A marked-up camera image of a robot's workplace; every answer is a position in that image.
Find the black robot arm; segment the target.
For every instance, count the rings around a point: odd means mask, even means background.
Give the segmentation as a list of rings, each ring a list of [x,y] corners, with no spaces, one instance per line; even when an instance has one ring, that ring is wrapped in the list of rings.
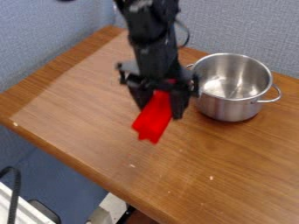
[[[113,0],[125,20],[134,59],[116,63],[120,83],[140,109],[154,91],[169,94],[172,119],[182,117],[192,95],[192,71],[178,61],[174,26],[178,0]]]

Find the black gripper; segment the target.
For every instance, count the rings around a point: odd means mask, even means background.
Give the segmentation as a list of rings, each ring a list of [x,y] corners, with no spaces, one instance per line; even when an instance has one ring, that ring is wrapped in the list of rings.
[[[178,62],[177,45],[161,43],[130,46],[134,58],[116,63],[118,82],[128,85],[138,109],[145,107],[154,89],[169,91],[172,119],[181,119],[189,105],[193,77]]]

